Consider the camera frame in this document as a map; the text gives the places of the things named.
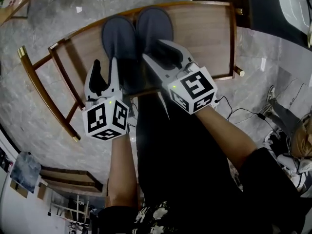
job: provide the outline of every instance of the forearm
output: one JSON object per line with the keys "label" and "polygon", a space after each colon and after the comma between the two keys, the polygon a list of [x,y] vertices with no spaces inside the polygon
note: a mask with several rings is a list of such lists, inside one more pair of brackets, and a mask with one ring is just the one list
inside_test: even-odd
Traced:
{"label": "forearm", "polygon": [[240,169],[246,158],[257,149],[256,144],[247,134],[210,106],[196,112],[196,116],[237,169]]}
{"label": "forearm", "polygon": [[129,134],[113,139],[108,196],[111,206],[137,206],[137,177]]}

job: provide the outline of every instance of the black shirt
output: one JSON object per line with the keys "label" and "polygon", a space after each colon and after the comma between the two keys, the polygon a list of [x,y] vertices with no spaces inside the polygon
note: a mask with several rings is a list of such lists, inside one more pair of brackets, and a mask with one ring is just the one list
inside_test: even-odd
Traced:
{"label": "black shirt", "polygon": [[273,233],[273,226],[282,233],[302,231],[299,193],[265,148],[253,152],[239,171],[243,192],[217,166],[211,170],[207,162],[205,173],[204,168],[186,178],[185,190],[175,198],[140,212],[122,206],[102,210],[100,233],[263,234]]}

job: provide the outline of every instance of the marble floor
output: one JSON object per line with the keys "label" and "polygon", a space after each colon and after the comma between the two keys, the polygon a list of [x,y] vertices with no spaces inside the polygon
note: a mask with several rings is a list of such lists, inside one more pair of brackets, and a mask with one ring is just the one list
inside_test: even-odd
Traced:
{"label": "marble floor", "polygon": [[[17,49],[25,45],[34,63],[47,54],[47,47],[72,31],[117,12],[167,1],[173,0],[33,0],[28,20],[10,20],[1,26],[0,123],[16,145],[31,152],[42,165],[88,170],[106,184],[111,143],[85,137],[78,110],[71,124],[80,133],[81,141],[73,142],[35,91],[20,63]],[[302,85],[278,66],[279,38],[238,28],[237,43],[237,65],[246,74],[242,78],[236,76],[233,80],[217,82],[219,97],[226,96],[233,109],[243,107],[259,112],[266,104],[268,88],[274,84],[282,105],[290,107],[299,117],[310,110],[312,88]],[[46,63],[38,70],[38,75],[62,113],[68,113],[74,102],[53,63]],[[295,102],[290,105],[298,91]],[[230,113],[225,100],[217,110],[225,117]],[[261,145],[271,127],[252,116],[239,110],[232,115],[231,122]],[[131,128],[131,141],[135,157],[135,128]]]}

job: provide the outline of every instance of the person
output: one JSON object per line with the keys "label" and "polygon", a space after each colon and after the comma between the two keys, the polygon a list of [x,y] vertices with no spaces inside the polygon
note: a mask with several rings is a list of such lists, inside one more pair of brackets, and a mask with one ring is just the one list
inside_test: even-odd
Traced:
{"label": "person", "polygon": [[[138,70],[139,57],[153,53],[157,39],[174,37],[170,17],[159,7],[142,10],[135,28],[125,17],[111,17],[102,35],[109,60],[116,57],[118,71],[124,72],[127,63]],[[124,84],[143,84],[129,74],[121,78]],[[166,109],[158,94],[138,97],[137,171],[146,206],[138,211],[126,134],[112,140],[109,207],[98,215],[100,233],[301,232],[301,198],[268,150],[258,149],[210,106],[190,115],[166,91],[160,93]],[[228,159],[239,172],[243,191],[231,177]],[[289,213],[296,214],[290,218]]]}
{"label": "person", "polygon": [[311,117],[302,122],[289,109],[281,106],[276,99],[275,87],[271,86],[267,96],[270,107],[264,116],[270,118],[287,135],[291,154],[294,157],[312,157],[312,120]]}

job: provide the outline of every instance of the white cube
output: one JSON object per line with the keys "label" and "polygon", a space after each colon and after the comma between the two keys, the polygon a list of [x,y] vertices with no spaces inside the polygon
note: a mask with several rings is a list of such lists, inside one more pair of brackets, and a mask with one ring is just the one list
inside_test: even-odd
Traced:
{"label": "white cube", "polygon": [[111,140],[127,133],[129,107],[116,97],[106,99],[82,113],[86,135]]}
{"label": "white cube", "polygon": [[205,67],[192,64],[192,72],[168,85],[170,98],[189,114],[208,106],[216,96],[217,87]]}

